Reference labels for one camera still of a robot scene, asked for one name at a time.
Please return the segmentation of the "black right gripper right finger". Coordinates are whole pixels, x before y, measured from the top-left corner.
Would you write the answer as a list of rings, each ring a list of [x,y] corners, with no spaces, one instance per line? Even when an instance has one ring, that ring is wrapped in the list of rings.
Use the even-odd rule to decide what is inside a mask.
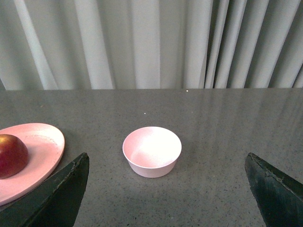
[[[245,171],[267,227],[303,225],[303,184],[259,156],[249,153]]]

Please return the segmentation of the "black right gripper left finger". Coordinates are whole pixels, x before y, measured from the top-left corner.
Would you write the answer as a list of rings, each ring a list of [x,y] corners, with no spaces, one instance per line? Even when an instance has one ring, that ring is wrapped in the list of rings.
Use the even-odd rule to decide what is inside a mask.
[[[2,227],[72,227],[89,175],[82,153],[65,168],[0,213]]]

